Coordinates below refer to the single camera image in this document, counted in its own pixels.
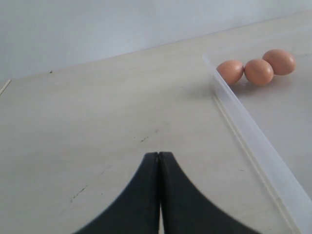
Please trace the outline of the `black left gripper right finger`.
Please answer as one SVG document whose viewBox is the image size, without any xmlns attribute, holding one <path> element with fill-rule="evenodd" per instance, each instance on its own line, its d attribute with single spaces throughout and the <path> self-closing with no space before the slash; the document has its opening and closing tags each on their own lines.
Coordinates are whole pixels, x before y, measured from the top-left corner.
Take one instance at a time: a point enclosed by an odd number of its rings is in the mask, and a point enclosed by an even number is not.
<svg viewBox="0 0 312 234">
<path fill-rule="evenodd" d="M 171 152 L 159 153 L 160 203 L 166 234 L 257 234 L 207 199 Z"/>
</svg>

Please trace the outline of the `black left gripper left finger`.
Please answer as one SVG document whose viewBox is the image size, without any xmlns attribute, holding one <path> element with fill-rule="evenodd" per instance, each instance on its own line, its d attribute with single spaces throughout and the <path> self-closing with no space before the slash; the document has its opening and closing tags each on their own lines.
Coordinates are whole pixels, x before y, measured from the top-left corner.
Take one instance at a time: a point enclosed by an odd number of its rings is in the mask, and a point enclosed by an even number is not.
<svg viewBox="0 0 312 234">
<path fill-rule="evenodd" d="M 77 233 L 157 234 L 159 213 L 158 153 L 147 153 L 116 200 Z"/>
</svg>

